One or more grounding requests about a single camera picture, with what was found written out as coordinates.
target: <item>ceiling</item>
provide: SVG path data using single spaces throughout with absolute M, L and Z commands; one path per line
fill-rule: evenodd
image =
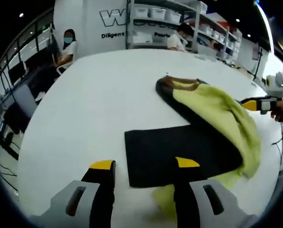
M 243 33 L 243 37 L 253 42 L 260 42 L 265 49 L 269 49 L 268 35 L 264 21 L 252 0 L 202 0 L 210 11 L 216 11 L 232 25 L 236 25 Z M 31 0 L 0 1 L 0 58 L 12 40 L 35 17 L 54 6 L 55 0 L 44 0 L 37 4 Z M 268 17 L 274 17 L 273 33 L 281 31 L 283 34 L 283 1 L 262 0 L 260 4 Z

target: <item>face mask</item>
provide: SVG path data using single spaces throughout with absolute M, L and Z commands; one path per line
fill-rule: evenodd
M 64 41 L 65 41 L 65 43 L 70 44 L 73 41 L 73 38 L 72 37 L 64 37 Z

